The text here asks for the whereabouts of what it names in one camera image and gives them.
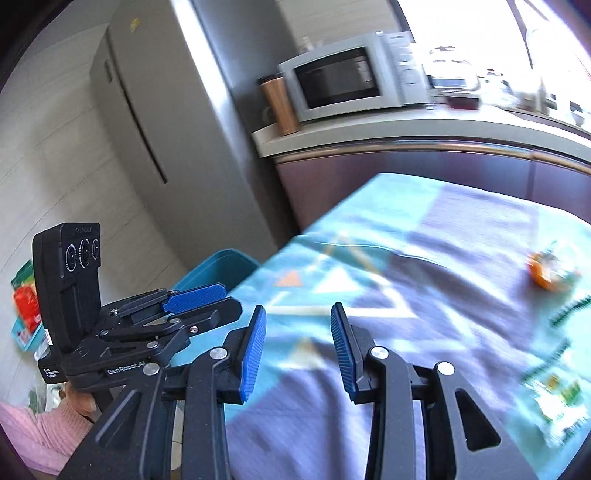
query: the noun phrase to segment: microwave window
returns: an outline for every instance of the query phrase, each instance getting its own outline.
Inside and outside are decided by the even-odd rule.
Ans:
[[[365,48],[354,48],[294,69],[308,108],[379,96]]]

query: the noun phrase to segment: copper-colored container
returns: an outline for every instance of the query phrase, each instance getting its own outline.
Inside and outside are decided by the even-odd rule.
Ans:
[[[273,109],[277,124],[283,135],[289,135],[300,130],[290,98],[287,96],[285,80],[280,74],[263,77],[259,80],[259,85]]]

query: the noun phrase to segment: red package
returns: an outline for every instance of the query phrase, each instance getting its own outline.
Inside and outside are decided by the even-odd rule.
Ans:
[[[18,313],[21,315],[22,322],[31,333],[35,333],[41,323],[41,312],[39,311],[39,301],[37,295],[30,285],[18,287],[14,294],[14,303],[17,305]]]

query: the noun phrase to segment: blue gripper pad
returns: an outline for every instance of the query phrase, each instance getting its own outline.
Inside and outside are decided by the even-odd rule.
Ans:
[[[242,378],[240,381],[240,398],[248,400],[255,388],[256,374],[261,363],[262,347],[267,334],[267,313],[262,305],[257,305],[248,325],[246,341],[248,344],[242,359]]]
[[[162,304],[165,312],[183,313],[193,310],[214,301],[226,298],[226,287],[221,283],[208,285],[207,287],[193,288],[191,290],[171,295],[166,303]]]
[[[340,376],[343,379],[343,386],[351,400],[353,400],[358,392],[355,375],[355,360],[353,358],[353,352],[351,351],[349,337],[345,331],[345,324],[336,305],[334,305],[330,311],[330,331],[332,332],[333,342],[335,343],[336,358],[339,361]]]

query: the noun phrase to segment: table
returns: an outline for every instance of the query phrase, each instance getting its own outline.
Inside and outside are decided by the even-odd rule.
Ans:
[[[343,389],[329,312],[341,301],[352,324],[407,362],[455,364],[505,423],[542,480],[556,480],[591,429],[561,450],[545,446],[520,380],[565,336],[589,401],[585,328],[591,310],[562,329],[548,317],[564,297],[529,279],[525,260],[559,236],[590,251],[591,227],[562,210],[399,174],[380,174],[295,237],[231,295],[244,313],[191,339],[174,365],[221,345],[257,304],[267,339],[253,395],[226,406],[232,472],[241,479],[363,478],[371,406]],[[591,275],[583,266],[581,289]],[[420,421],[415,410],[416,421]],[[417,440],[418,450],[422,439]],[[424,477],[419,466],[418,478]]]

